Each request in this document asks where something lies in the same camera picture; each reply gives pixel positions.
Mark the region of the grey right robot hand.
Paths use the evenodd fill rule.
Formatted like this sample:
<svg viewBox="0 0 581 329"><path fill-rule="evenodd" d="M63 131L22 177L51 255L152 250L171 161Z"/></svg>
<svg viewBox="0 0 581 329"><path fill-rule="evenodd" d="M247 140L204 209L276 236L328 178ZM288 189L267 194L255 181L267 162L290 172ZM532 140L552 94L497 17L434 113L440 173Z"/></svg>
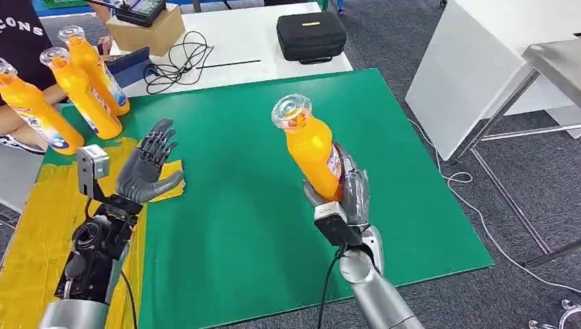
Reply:
<svg viewBox="0 0 581 329"><path fill-rule="evenodd" d="M341 158L343 172L339 181L341 197L339 208L345 214L339 215L336 206L330 206L330 200L318 194L309 181L302 182L305 198L313 208L322 208L323 215L316 215L314 224L320 228L329 230L331 226L345 226L357 232L362 232L369 226L369 180L367 172L356 164L351 154L343 146L334 142L333 146Z"/></svg>

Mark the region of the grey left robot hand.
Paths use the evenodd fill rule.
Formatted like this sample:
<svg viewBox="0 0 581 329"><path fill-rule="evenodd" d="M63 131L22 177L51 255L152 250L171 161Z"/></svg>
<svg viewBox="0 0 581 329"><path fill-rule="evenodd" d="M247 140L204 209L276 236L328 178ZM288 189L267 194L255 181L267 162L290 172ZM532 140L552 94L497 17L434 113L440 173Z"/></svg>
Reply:
<svg viewBox="0 0 581 329"><path fill-rule="evenodd" d="M175 188L184 179L181 169L160 179L162 167L177 141L171 141L173 120L158 121L133 149L116 179L116 194L137 204L144 204Z"/></svg>

